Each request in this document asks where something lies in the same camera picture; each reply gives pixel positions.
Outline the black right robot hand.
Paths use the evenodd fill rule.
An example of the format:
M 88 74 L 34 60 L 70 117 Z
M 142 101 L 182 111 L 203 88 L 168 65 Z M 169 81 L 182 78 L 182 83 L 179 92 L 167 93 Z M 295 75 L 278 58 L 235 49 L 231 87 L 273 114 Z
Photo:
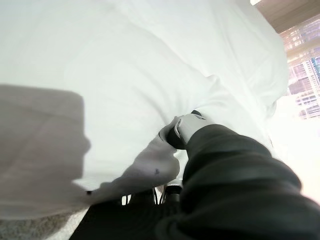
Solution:
M 155 204 L 147 190 L 127 205 L 89 208 L 73 240 L 317 240 L 320 206 L 298 176 L 256 140 L 193 111 L 160 130 L 172 151 L 185 150 L 182 184 Z

